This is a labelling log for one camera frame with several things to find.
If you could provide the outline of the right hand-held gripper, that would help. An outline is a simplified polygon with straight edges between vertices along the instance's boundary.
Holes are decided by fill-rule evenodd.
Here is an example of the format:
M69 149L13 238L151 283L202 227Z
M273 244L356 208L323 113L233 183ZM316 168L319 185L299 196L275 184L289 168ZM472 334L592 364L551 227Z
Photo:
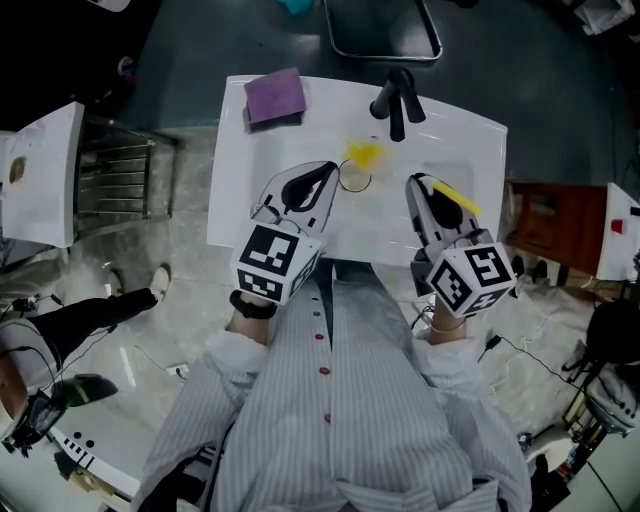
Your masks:
M416 292L420 297L435 294L452 316L466 318L494 307L515 287L516 276L503 244L474 214L433 192L431 182L416 173L405 185L413 230L427 246L411 262Z

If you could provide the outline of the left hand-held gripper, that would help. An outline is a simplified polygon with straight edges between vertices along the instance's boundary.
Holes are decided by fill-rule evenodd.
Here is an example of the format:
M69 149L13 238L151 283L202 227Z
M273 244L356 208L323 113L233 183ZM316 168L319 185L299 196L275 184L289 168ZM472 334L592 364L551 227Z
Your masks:
M254 204L251 218L241 223L233 248L231 270L237 290L274 304L291 299L324 252L323 231L338 181L333 161L298 164L269 180L261 203ZM311 224L279 212L311 212Z

